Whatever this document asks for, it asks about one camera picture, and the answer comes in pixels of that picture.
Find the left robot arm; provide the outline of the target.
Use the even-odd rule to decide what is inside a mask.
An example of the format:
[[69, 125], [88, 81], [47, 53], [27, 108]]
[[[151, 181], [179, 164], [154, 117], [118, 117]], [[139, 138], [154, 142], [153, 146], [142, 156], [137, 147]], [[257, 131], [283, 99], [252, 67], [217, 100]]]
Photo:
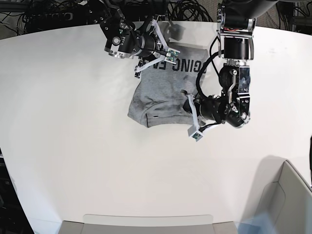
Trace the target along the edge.
[[[266, 13], [275, 0], [224, 0], [217, 8], [218, 52], [204, 62], [195, 81], [197, 94], [188, 95], [186, 111], [193, 115], [195, 130], [203, 133], [228, 123], [240, 128], [250, 120], [250, 67], [254, 59], [253, 31], [256, 19]], [[214, 58], [226, 60], [217, 73], [222, 88], [220, 96], [207, 96], [201, 88], [203, 72]]]

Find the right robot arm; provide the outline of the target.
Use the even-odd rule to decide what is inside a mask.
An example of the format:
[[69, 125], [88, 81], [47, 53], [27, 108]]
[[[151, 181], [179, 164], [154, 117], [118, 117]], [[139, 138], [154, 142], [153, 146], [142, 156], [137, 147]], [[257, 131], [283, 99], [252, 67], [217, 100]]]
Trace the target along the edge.
[[106, 37], [105, 51], [118, 59], [139, 59], [134, 68], [136, 78], [143, 70], [166, 61], [169, 46], [154, 16], [136, 28], [121, 7], [108, 0], [88, 0], [86, 6], [91, 23], [98, 24]]

